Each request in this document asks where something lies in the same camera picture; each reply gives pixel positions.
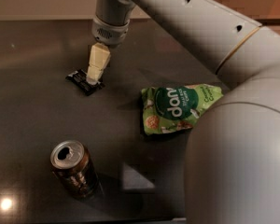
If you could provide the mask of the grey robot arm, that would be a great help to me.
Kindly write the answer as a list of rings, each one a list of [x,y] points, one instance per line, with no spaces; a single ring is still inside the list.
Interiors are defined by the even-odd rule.
[[[280,35],[214,0],[97,0],[94,37],[121,43],[134,7],[230,88],[189,136],[188,224],[280,224]]]

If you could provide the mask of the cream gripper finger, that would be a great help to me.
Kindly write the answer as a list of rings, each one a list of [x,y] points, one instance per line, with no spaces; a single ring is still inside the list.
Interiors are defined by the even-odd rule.
[[[108,46],[96,43],[91,46],[91,55],[86,80],[94,85],[99,82],[111,58]]]

